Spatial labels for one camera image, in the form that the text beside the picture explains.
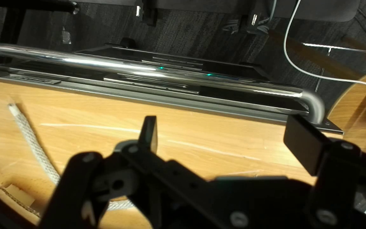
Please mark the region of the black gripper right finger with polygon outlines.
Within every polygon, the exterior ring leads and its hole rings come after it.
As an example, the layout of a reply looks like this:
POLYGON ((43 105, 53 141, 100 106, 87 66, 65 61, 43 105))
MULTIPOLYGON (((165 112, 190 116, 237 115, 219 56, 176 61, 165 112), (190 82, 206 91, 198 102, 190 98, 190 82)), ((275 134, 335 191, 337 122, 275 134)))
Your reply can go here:
POLYGON ((317 176, 331 140, 299 115, 288 117, 284 143, 311 176, 317 176))

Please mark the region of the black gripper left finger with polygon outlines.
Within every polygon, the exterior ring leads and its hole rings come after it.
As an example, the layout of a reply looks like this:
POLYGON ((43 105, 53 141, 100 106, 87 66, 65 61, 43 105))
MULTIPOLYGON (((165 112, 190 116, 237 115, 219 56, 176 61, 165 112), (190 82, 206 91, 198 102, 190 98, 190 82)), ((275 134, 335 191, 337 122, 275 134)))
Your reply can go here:
POLYGON ((139 143, 153 153, 158 152, 158 119, 156 116, 144 119, 139 143))

